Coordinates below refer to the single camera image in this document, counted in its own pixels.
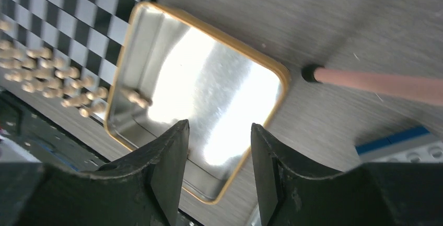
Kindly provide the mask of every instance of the checkerboard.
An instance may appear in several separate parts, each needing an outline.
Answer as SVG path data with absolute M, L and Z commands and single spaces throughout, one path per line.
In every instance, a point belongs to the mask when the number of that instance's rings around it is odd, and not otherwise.
M 13 24 L 2 39 L 19 49 L 53 49 L 81 76 L 109 89 L 131 10 L 140 0 L 2 0 L 2 19 Z

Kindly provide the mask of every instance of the wooden peg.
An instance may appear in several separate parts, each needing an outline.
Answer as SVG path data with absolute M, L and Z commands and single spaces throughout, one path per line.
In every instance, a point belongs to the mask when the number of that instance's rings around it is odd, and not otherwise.
M 31 58 L 25 58 L 23 61 L 22 61 L 22 67 L 25 67 L 25 68 L 36 68 L 36 60 L 34 60 L 34 59 L 31 59 Z
M 3 31 L 8 31 L 10 30 L 12 27 L 12 25 L 7 22 L 7 21 L 0 21 L 0 29 Z
M 22 66 L 22 62 L 19 60 L 12 60 L 12 61 L 6 61 L 6 62 L 1 62 L 0 63 L 0 67 L 1 68 L 7 68 L 7 69 L 19 69 Z
M 0 50 L 9 50 L 13 49 L 13 43 L 7 40 L 0 41 Z
M 53 78 L 52 71 L 48 68 L 39 68 L 34 71 L 32 71 L 34 74 L 34 77 L 40 78 L 40 79 L 50 79 Z
M 94 92 L 86 93 L 89 100 L 95 100 L 97 98 L 106 98 L 108 96 L 108 90 L 105 87 L 98 87 Z
M 65 108 L 66 107 L 71 107 L 71 106 L 79 107 L 82 104 L 83 105 L 88 105 L 90 103 L 91 103 L 91 101 L 86 97 L 86 95 L 85 94 L 81 94 L 79 96 L 63 100 L 62 101 L 62 106 L 65 107 Z
M 40 64 L 43 68 L 63 68 L 65 66 L 65 60 L 60 57 L 54 58 L 54 60 L 44 60 Z
M 66 86 L 66 87 L 64 87 L 63 88 L 63 93 L 64 94 L 68 94 L 68 95 L 73 95 L 73 94 L 75 94 L 75 92 L 76 92 L 77 90 L 76 89 L 74 89 L 72 86 Z
M 140 96 L 139 93 L 132 91 L 127 95 L 127 99 L 132 102 L 132 103 L 136 103 L 138 106 L 142 107 L 142 108 L 147 108 L 148 106 L 152 105 L 152 100 L 151 99 L 144 99 Z
M 31 58 L 43 57 L 48 59 L 52 57 L 52 51 L 47 47 L 44 47 L 41 50 L 28 50 L 26 54 Z
M 94 85 L 94 78 L 92 76 L 86 76 L 82 80 L 77 79 L 71 82 L 71 86 L 76 89 L 81 89 L 83 87 L 90 87 Z
M 43 96 L 46 98 L 63 97 L 64 94 L 75 94 L 76 89 L 72 86 L 66 86 L 59 89 L 46 89 L 43 91 Z
M 65 79 L 68 77 L 77 78 L 80 76 L 80 71 L 75 67 L 70 67 L 67 70 L 57 70 L 55 76 L 60 79 Z
M 63 97 L 63 89 L 45 89 L 42 95 L 46 98 Z
M 22 89 L 27 92 L 43 91 L 45 88 L 57 89 L 61 85 L 60 79 L 52 78 L 47 81 L 29 81 L 22 85 Z
M 8 77 L 10 77 L 12 81 L 22 82 L 23 80 L 28 80 L 28 81 L 32 80 L 34 75 L 32 71 L 23 69 L 23 70 L 13 70 Z
M 12 59 L 12 58 L 19 59 L 19 58 L 22 58 L 22 56 L 23 56 L 23 54 L 18 49 L 12 48 L 12 49 L 8 49 L 8 50 L 0 51 L 0 58 L 3 58 L 3 59 Z
M 104 112 L 105 107 L 106 107 L 105 104 L 100 102 L 100 103 L 97 103 L 97 104 L 93 105 L 90 108 L 80 108 L 79 112 L 80 112 L 81 116 L 89 117 L 93 113 L 102 113 L 102 112 Z

